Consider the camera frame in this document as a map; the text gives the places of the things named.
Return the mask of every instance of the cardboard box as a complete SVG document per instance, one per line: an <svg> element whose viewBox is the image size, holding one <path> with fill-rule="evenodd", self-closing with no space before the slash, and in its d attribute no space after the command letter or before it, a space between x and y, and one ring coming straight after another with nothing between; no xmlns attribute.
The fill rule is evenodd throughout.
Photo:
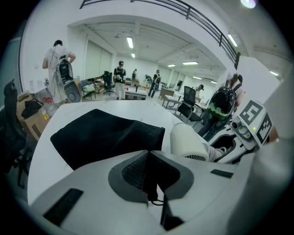
<svg viewBox="0 0 294 235"><path fill-rule="evenodd" d="M27 119L21 117L19 121L28 135L38 141L46 125L50 121L50 117L45 108L42 107L34 115Z"/></svg>

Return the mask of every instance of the white shirt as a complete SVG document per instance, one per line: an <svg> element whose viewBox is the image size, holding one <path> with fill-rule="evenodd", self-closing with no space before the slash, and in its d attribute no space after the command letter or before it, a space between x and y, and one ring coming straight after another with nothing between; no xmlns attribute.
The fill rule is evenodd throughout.
<svg viewBox="0 0 294 235"><path fill-rule="evenodd" d="M60 57L65 55L68 58L70 51L61 45L50 48L45 54L45 59L48 63L49 85L48 90L53 98L55 104L67 99L63 84L57 82L56 68L60 62Z"/></svg>

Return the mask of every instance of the man in white shirt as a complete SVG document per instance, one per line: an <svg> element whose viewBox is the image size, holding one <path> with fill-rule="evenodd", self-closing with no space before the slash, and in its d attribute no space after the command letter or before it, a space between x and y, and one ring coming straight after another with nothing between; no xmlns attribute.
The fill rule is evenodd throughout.
<svg viewBox="0 0 294 235"><path fill-rule="evenodd" d="M200 91L204 90L204 86L200 84L198 87L195 87L196 93L195 93L195 101L199 100Z"/></svg>
<svg viewBox="0 0 294 235"><path fill-rule="evenodd" d="M53 102L59 105L61 105L67 99L63 84L60 84L57 80L57 66L61 61L62 56L65 56L65 58L70 58L70 63L75 60L75 54L69 51L66 47L63 47L61 40L57 40L53 47L50 48L45 54L42 65L43 69L48 68L48 90L53 98Z"/></svg>

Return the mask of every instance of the chair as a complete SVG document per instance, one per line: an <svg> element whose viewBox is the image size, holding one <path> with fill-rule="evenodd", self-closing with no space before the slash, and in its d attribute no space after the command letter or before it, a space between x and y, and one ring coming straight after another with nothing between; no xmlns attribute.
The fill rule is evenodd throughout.
<svg viewBox="0 0 294 235"><path fill-rule="evenodd" d="M108 71L104 71L104 74L102 75L102 77L104 80L104 88L105 88L105 91L103 92L103 94L108 93L110 95L111 93L115 93L113 90L111 90L111 88L114 87L114 85L111 84L112 73Z"/></svg>
<svg viewBox="0 0 294 235"><path fill-rule="evenodd" d="M0 112L0 145L3 152L3 171L8 173L11 166L18 167L17 185L24 188L20 184L23 171L28 175L27 164L31 161L28 158L28 153L32 151L26 148L26 132L23 131L21 124L18 121L17 109L17 90L14 85L14 80L8 83L4 88L4 109Z"/></svg>
<svg viewBox="0 0 294 235"><path fill-rule="evenodd" d="M90 98L92 100L92 93L94 93L94 96L95 96L95 99L96 99L95 89L93 91L90 91L90 92L87 92L85 90L85 87L86 86L88 86L88 85L91 86L91 84L94 84L94 83L93 82L86 81L86 80L82 80L80 83L81 83L81 88L82 88L82 91L83 91L83 98L85 98L87 95L90 95Z"/></svg>
<svg viewBox="0 0 294 235"><path fill-rule="evenodd" d="M184 101L183 103L178 107L177 112L183 114L187 119L185 123L190 120L191 122L198 122L201 121L201 117L196 115L194 111L194 103L195 103L195 94L196 90L194 90L191 87L185 86L184 87Z"/></svg>

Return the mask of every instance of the pants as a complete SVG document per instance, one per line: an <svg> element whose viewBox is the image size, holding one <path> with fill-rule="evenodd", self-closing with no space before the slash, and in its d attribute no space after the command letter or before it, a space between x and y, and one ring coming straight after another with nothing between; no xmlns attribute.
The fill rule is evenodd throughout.
<svg viewBox="0 0 294 235"><path fill-rule="evenodd" d="M203 137L208 132L207 135L204 137L204 139L207 142L210 141L212 137L215 136L216 133L218 133L220 130L224 128L229 118L230 118L230 115L226 117L224 120L220 121L211 113L207 113L206 123L198 132L198 135Z"/></svg>
<svg viewBox="0 0 294 235"><path fill-rule="evenodd" d="M152 96L151 96L152 98L153 98L154 93L155 93L154 86L155 86L155 83L152 83L151 88L150 88L150 91L148 93L148 96L150 96L151 95L151 92L153 91Z"/></svg>
<svg viewBox="0 0 294 235"><path fill-rule="evenodd" d="M132 81L131 81L131 86L134 86L135 85L135 81L136 81L136 79L135 78L132 78Z"/></svg>
<svg viewBox="0 0 294 235"><path fill-rule="evenodd" d="M121 90L121 98L124 99L125 90L123 83L115 83L115 93L117 98L119 98L119 90Z"/></svg>

